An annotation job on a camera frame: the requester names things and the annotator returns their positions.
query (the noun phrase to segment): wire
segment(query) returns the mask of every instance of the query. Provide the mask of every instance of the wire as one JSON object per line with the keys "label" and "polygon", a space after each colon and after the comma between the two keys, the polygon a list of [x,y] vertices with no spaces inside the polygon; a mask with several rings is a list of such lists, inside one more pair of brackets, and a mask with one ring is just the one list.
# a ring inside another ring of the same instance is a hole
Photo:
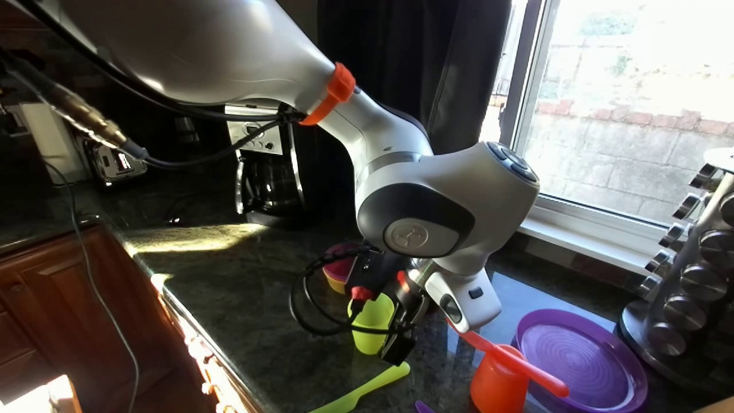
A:
{"label": "wire", "polygon": [[79,239],[79,245],[81,246],[81,254],[84,256],[84,268],[87,271],[87,279],[90,282],[90,285],[92,286],[92,291],[97,296],[97,299],[99,300],[100,304],[102,304],[102,307],[104,308],[104,311],[107,313],[107,317],[109,317],[109,320],[112,322],[112,325],[115,327],[115,330],[117,331],[117,335],[120,337],[120,341],[123,342],[123,345],[125,346],[125,349],[127,349],[128,353],[130,354],[130,359],[133,362],[133,367],[135,369],[135,384],[133,385],[133,392],[130,399],[130,405],[128,406],[128,413],[133,412],[133,406],[135,404],[135,398],[137,397],[137,391],[138,386],[140,383],[140,367],[138,365],[137,358],[135,357],[135,353],[133,353],[132,348],[130,347],[130,343],[128,343],[128,340],[125,338],[125,335],[123,334],[123,331],[120,329],[120,325],[117,324],[117,320],[115,319],[115,316],[112,315],[112,311],[110,311],[109,307],[107,306],[107,302],[102,298],[102,294],[99,293],[99,290],[97,289],[97,284],[94,281],[94,276],[92,275],[92,265],[90,264],[90,257],[87,253],[87,247],[84,244],[84,237],[81,235],[81,230],[79,229],[79,223],[76,219],[76,199],[74,197],[74,192],[71,190],[71,186],[69,185],[69,182],[64,177],[64,174],[61,173],[61,171],[53,166],[52,164],[48,163],[48,161],[43,160],[43,163],[46,164],[53,172],[55,172],[56,175],[62,180],[64,183],[64,187],[66,187],[66,190],[68,192],[68,201],[67,205],[69,206],[69,209],[71,210],[71,225],[74,227],[74,232],[76,233],[76,237]]}
{"label": "wire", "polygon": [[149,164],[150,166],[154,166],[156,168],[161,168],[161,169],[190,168],[192,166],[198,166],[198,165],[202,165],[202,164],[205,164],[205,163],[208,163],[208,162],[218,161],[220,159],[224,159],[225,157],[229,156],[230,154],[232,154],[237,149],[240,149],[246,143],[248,143],[251,140],[255,139],[257,136],[259,136],[263,132],[267,131],[268,129],[275,128],[276,126],[285,125],[285,124],[290,123],[290,122],[295,122],[299,118],[298,116],[288,117],[287,116],[288,114],[289,113],[287,113],[287,112],[286,113],[282,113],[281,115],[284,115],[284,116],[281,117],[280,119],[278,119],[277,121],[272,121],[270,123],[264,124],[263,126],[260,126],[259,128],[255,129],[254,131],[252,131],[249,134],[247,134],[247,136],[245,136],[242,139],[240,139],[237,142],[235,142],[233,145],[228,146],[227,148],[224,148],[224,149],[222,149],[221,151],[219,151],[219,152],[217,152],[215,154],[208,155],[207,157],[203,157],[203,158],[199,158],[199,159],[193,159],[193,160],[190,160],[190,161],[183,161],[183,162],[168,162],[168,161],[163,161],[163,160],[156,159],[156,158],[153,158],[153,157],[150,157],[149,156],[149,157],[143,159],[143,161],[145,163]]}
{"label": "wire", "polygon": [[[355,319],[359,315],[359,313],[362,311],[362,307],[364,305],[363,301],[353,301],[352,302],[352,315],[349,317],[348,320],[339,320],[336,317],[333,317],[330,315],[323,307],[321,307],[314,299],[313,296],[310,293],[310,290],[308,288],[308,279],[313,276],[313,274],[316,272],[316,270],[323,268],[325,265],[330,264],[335,261],[339,261],[345,258],[349,258],[351,256],[357,256],[359,254],[365,254],[370,251],[375,251],[374,247],[371,245],[360,245],[356,248],[350,248],[344,251],[336,251],[334,253],[329,253],[320,256],[319,258],[313,260],[309,265],[306,266],[305,270],[303,270],[294,280],[293,284],[291,285],[291,294],[288,297],[288,307],[291,310],[291,316],[298,322],[298,324],[306,331],[317,335],[317,336],[332,336],[335,334],[339,334],[342,331],[359,331],[361,333],[367,333],[367,334],[402,334],[406,331],[410,331],[415,328],[415,324],[407,324],[405,326],[402,326],[400,328],[367,328],[367,327],[361,327],[361,326],[353,326]],[[308,301],[316,307],[316,309],[323,315],[326,319],[328,319],[330,322],[336,324],[335,327],[332,328],[319,328],[315,327],[309,323],[306,322],[306,320],[301,316],[301,314],[298,311],[298,307],[296,306],[296,293],[299,289],[299,286],[302,286],[304,294],[306,295],[306,298]]]}
{"label": "wire", "polygon": [[30,12],[35,18],[41,23],[45,24],[52,31],[56,33],[62,40],[69,44],[78,53],[89,60],[93,65],[106,74],[112,80],[122,85],[124,88],[130,90],[132,93],[144,98],[154,104],[159,105],[173,112],[181,113],[182,115],[191,116],[193,118],[209,119],[213,121],[276,121],[277,115],[231,115],[227,113],[219,113],[212,110],[201,109],[199,107],[187,106],[179,104],[170,98],[164,97],[162,94],[153,91],[152,89],[144,86],[138,81],[127,77],[123,72],[119,71],[107,61],[99,57],[94,51],[87,48],[79,39],[69,33],[59,22],[54,20],[48,15],[41,6],[39,6],[36,0],[18,0],[18,3],[23,6],[28,12]]}

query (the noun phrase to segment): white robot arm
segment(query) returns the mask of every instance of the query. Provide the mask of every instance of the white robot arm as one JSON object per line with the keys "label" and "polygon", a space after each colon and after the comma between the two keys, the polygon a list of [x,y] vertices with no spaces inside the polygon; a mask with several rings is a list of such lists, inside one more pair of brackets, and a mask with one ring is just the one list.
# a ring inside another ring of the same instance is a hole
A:
{"label": "white robot arm", "polygon": [[[335,70],[274,0],[40,4],[98,56],[181,103],[270,98],[311,113]],[[434,156],[420,125],[359,88],[318,125],[352,159],[363,236],[430,259],[410,278],[459,331],[491,321],[501,306],[484,266],[537,197],[529,166],[492,143]]]}

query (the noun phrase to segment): kitchen counter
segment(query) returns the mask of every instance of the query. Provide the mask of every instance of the kitchen counter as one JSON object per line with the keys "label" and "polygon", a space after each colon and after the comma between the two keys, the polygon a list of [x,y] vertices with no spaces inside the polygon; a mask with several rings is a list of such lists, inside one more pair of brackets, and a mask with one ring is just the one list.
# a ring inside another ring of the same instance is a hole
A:
{"label": "kitchen counter", "polygon": [[[76,185],[75,193],[85,216],[104,221],[153,281],[163,283],[166,299],[217,349],[262,411],[315,409],[388,368],[356,351],[350,334],[312,337],[288,312],[288,292],[298,272],[329,246],[354,239],[351,226],[331,221],[281,231],[233,223],[238,218],[230,189],[191,174],[106,195],[88,184]],[[181,197],[192,198],[190,205],[177,206],[192,226],[168,226],[171,206]],[[15,198],[2,207],[14,208],[0,211],[14,224],[0,231],[0,254],[70,230],[68,208],[57,191],[38,199],[43,202],[24,204]],[[611,331],[632,299],[516,251],[494,255],[487,272],[504,309],[480,334],[499,343],[511,340],[525,314],[543,308],[575,312]],[[313,285],[327,310],[345,312],[346,298],[329,290],[323,277],[314,277]],[[365,396],[356,412],[411,412],[416,400],[436,412],[476,411],[469,383],[482,354],[460,340],[438,313],[423,320],[417,335],[407,360],[411,374]],[[681,392],[651,370],[648,378],[650,412],[690,412],[709,401]],[[533,400],[526,404],[526,412],[543,411]]]}

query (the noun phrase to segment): purple utensil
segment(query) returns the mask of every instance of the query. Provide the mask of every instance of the purple utensil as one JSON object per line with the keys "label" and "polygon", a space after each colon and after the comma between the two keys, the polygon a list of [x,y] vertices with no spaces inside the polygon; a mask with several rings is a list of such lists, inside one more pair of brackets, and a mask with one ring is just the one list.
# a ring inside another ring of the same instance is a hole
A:
{"label": "purple utensil", "polygon": [[436,413],[422,401],[415,402],[415,410],[418,411],[418,413]]}
{"label": "purple utensil", "polygon": [[512,345],[527,360],[566,383],[567,398],[530,384],[546,409],[568,413],[634,413],[647,398],[647,377],[637,358],[612,333],[579,315],[556,309],[527,314]]}

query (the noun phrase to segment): plastic spoon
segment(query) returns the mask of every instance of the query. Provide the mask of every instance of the plastic spoon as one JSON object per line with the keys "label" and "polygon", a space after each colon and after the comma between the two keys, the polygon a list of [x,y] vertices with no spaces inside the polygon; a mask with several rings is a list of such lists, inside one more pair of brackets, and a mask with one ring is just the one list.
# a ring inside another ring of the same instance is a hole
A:
{"label": "plastic spoon", "polygon": [[535,381],[540,386],[545,388],[547,391],[553,393],[560,398],[566,398],[570,394],[568,386],[557,377],[546,373],[545,371],[533,366],[523,359],[519,359],[512,354],[506,352],[501,347],[495,345],[495,343],[485,339],[474,331],[468,331],[466,333],[459,333],[461,338],[466,340],[475,349],[484,351],[494,357],[500,364],[506,366],[510,370],[524,374],[528,376],[532,381]]}
{"label": "plastic spoon", "polygon": [[402,362],[399,366],[392,366],[377,377],[371,379],[365,384],[357,387],[349,393],[341,396],[329,404],[325,404],[310,413],[347,413],[357,407],[360,398],[369,392],[379,389],[382,386],[392,383],[393,381],[403,378],[410,373],[410,366],[406,362]]}

